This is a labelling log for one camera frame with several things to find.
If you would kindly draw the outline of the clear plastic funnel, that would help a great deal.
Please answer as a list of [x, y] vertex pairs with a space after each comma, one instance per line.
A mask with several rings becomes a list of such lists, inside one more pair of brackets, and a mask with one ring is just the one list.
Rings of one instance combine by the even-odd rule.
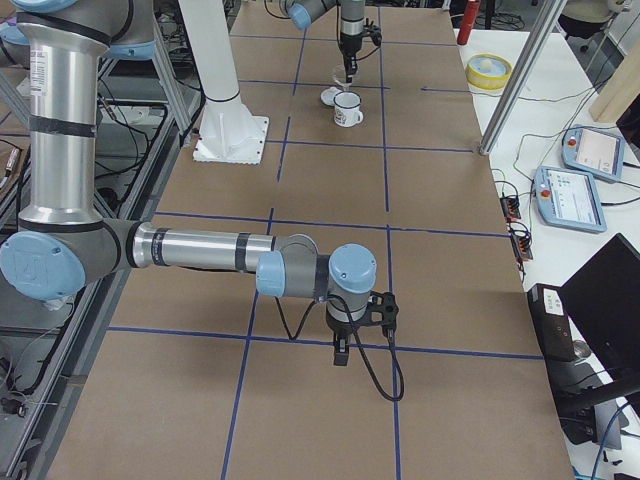
[[343, 65], [336, 65], [332, 70], [332, 80], [336, 87], [342, 91], [350, 91], [353, 85], [352, 83], [345, 82], [345, 68]]

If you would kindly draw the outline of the white enamel mug blue rim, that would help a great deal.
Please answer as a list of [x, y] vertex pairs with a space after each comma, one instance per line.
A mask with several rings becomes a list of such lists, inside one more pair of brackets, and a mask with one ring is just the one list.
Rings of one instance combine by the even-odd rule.
[[361, 97], [351, 91], [342, 91], [334, 97], [334, 122], [344, 128], [351, 128], [363, 121]]

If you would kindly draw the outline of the red bottle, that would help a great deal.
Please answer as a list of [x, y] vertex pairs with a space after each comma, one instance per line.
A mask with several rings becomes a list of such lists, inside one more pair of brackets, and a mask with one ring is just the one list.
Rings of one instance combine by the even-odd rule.
[[458, 45], [463, 46], [468, 43], [471, 31], [475, 25], [479, 7], [480, 2], [478, 0], [467, 1], [456, 39]]

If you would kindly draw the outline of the yellow white round container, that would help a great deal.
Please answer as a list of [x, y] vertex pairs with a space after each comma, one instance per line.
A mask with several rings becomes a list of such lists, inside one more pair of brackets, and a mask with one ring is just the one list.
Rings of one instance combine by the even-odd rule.
[[503, 89], [512, 74], [513, 67], [505, 58], [494, 54], [477, 54], [466, 64], [467, 82], [483, 90]]

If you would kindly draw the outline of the black orange connector block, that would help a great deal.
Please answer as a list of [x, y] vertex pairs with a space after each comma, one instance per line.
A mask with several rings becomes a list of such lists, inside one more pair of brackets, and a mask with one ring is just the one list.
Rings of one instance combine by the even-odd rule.
[[531, 251], [532, 235], [528, 230], [511, 230], [510, 240], [515, 258], [518, 262], [533, 259]]
[[502, 195], [499, 198], [503, 215], [507, 221], [520, 220], [520, 199], [518, 195]]

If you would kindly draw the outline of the black box with label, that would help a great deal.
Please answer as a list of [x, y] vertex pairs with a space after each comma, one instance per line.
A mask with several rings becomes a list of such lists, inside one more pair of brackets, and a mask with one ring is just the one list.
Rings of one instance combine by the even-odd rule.
[[541, 352], [545, 359], [572, 362], [575, 358], [569, 318], [565, 313], [558, 287], [535, 284], [527, 299]]

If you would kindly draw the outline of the near blue teach pendant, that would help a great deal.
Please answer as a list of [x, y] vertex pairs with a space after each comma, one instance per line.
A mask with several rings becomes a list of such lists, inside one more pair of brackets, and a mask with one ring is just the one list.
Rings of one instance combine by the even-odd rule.
[[591, 173], [540, 166], [533, 182], [537, 208], [546, 224], [590, 233], [607, 230]]

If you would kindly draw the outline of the blue teach pendant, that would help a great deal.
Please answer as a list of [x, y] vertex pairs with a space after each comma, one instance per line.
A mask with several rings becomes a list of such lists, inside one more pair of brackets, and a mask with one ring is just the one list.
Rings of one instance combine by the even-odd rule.
[[591, 173], [609, 183], [621, 179], [625, 140], [603, 129], [574, 126], [564, 133], [562, 160], [569, 168]]
[[591, 173], [540, 166], [533, 182], [537, 208], [546, 224], [590, 233], [607, 230]]

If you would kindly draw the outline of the far blue teach pendant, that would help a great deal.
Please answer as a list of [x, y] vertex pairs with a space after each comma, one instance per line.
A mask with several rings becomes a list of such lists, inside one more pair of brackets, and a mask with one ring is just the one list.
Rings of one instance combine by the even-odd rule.
[[562, 160], [569, 168], [591, 173], [609, 183], [621, 179], [625, 140], [603, 129], [574, 126], [564, 133]]

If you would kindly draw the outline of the black laptop computer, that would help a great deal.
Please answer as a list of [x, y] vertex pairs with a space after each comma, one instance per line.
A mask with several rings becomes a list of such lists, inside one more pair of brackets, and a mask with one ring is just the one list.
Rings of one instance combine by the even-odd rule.
[[612, 378], [639, 371], [639, 251], [618, 233], [560, 288], [569, 317]]

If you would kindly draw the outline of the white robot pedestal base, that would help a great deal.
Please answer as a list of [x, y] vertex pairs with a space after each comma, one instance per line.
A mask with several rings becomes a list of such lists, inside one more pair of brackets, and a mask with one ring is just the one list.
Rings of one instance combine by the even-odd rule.
[[269, 119], [253, 115], [242, 101], [224, 3], [183, 0], [179, 6], [205, 97], [193, 158], [257, 165]]

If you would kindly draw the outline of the aluminium frame post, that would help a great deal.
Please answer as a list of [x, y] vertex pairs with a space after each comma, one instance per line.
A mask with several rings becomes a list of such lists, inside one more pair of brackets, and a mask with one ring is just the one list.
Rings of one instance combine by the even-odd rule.
[[555, 23], [566, 6], [566, 0], [545, 1], [541, 7], [524, 47], [516, 61], [510, 79], [489, 120], [478, 146], [478, 152], [487, 156], [507, 124], [512, 110], [531, 71], [552, 33]]

